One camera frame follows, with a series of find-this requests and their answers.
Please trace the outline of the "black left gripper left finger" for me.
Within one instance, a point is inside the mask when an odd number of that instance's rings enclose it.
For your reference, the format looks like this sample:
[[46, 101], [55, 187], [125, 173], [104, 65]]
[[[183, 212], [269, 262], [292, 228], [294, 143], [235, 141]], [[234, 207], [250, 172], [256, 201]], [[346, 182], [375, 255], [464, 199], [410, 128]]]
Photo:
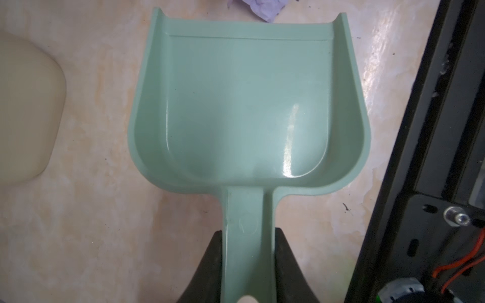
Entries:
[[221, 283], [222, 231], [217, 231], [177, 303], [220, 303]]

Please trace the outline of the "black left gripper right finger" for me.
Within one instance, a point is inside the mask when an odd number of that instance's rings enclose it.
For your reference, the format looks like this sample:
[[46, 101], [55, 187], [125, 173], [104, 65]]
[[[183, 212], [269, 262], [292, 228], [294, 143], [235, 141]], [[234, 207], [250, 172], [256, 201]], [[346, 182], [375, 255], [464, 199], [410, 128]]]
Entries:
[[275, 229], [275, 281], [277, 303], [319, 303], [281, 228]]

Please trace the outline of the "mint green dustpan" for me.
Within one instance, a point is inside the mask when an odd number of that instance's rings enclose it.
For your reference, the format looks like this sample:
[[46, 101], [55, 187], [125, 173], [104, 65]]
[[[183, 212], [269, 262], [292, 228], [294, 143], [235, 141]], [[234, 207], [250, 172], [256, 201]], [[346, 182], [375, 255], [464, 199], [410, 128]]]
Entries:
[[128, 128], [156, 187], [223, 208], [222, 302], [275, 302], [275, 209], [351, 183], [370, 123], [347, 15], [284, 24], [154, 8]]

